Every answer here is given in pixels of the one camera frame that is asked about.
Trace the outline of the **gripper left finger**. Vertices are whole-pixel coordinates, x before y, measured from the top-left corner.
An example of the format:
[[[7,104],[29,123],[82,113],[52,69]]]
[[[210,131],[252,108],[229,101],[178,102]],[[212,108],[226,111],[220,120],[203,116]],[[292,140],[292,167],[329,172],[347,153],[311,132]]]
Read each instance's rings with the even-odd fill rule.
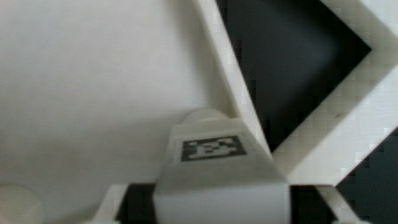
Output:
[[[158,224],[153,192],[151,183],[112,185],[85,224]]]

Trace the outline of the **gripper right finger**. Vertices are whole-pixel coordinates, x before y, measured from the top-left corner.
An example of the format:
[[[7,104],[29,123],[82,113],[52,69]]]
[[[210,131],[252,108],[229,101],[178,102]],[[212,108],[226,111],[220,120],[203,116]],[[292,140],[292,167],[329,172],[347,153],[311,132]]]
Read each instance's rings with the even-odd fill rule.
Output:
[[[359,218],[332,186],[293,186],[292,224],[372,224]]]

